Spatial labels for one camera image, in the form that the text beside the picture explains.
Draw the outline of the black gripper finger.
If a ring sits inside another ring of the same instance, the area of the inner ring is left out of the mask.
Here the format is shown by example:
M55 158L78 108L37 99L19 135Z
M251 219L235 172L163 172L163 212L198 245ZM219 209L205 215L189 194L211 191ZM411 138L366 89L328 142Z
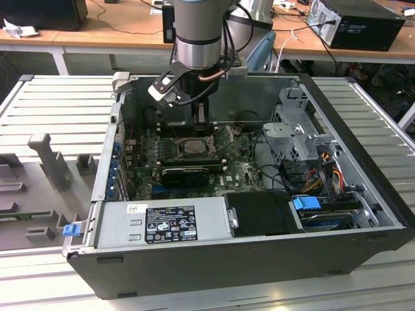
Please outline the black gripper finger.
M195 130L205 130L207 128L209 124L208 112L203 102L198 102L193 105L193 119Z

